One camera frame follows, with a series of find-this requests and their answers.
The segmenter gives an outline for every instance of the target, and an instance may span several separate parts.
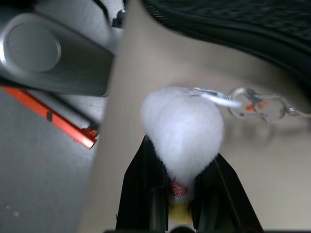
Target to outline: gray surface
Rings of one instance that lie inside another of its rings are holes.
[[[102,13],[91,1],[42,0],[37,11],[110,43]],[[33,93],[79,127],[103,117],[103,98],[57,95],[55,101],[55,96]],[[73,142],[2,90],[0,109],[0,232],[75,232],[97,145],[88,150]]]

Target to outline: keychain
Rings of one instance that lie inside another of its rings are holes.
[[[200,95],[204,98],[209,99],[210,101],[214,102],[217,105],[227,107],[231,115],[238,119],[260,118],[268,123],[275,124],[286,116],[306,117],[306,118],[311,117],[311,114],[306,114],[297,110],[289,103],[289,101],[286,98],[284,98],[281,95],[258,94],[253,89],[246,87],[235,88],[231,90],[228,95],[215,90],[196,87],[191,92],[189,92],[189,94],[190,96]],[[247,106],[246,109],[248,111],[254,111],[254,113],[246,113],[246,112],[241,113],[238,111],[238,108],[242,107],[242,102],[237,100],[237,97],[240,95],[246,96],[252,102],[252,104]],[[269,104],[270,100],[278,100],[281,103],[282,108],[278,116],[260,112],[265,108],[266,105]]]

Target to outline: black cable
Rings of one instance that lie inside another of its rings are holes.
[[[107,7],[101,2],[101,0],[93,0],[93,2],[95,2],[95,4],[101,8],[101,10],[103,11],[104,13],[104,16],[107,20],[107,22],[109,23],[109,13],[108,13],[108,10],[107,10]]]

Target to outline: fluffy white ball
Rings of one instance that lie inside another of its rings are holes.
[[[216,105],[185,87],[150,94],[141,121],[171,179],[190,185],[217,156],[224,122]]]

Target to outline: carabiner clip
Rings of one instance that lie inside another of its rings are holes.
[[[276,123],[276,121],[284,118],[287,114],[287,106],[288,103],[287,101],[279,95],[272,94],[272,95],[263,95],[263,94],[258,94],[254,90],[246,87],[238,87],[233,89],[229,94],[228,94],[228,99],[230,100],[235,100],[239,95],[244,95],[246,96],[251,102],[253,106],[253,110],[255,113],[241,113],[237,109],[234,108],[228,108],[229,112],[236,118],[239,119],[246,119],[246,118],[260,118],[268,123]],[[263,105],[267,102],[267,100],[280,100],[280,102],[283,105],[283,109],[280,112],[279,116],[272,116],[271,114],[266,114],[266,113],[260,113],[260,111],[263,108]]]

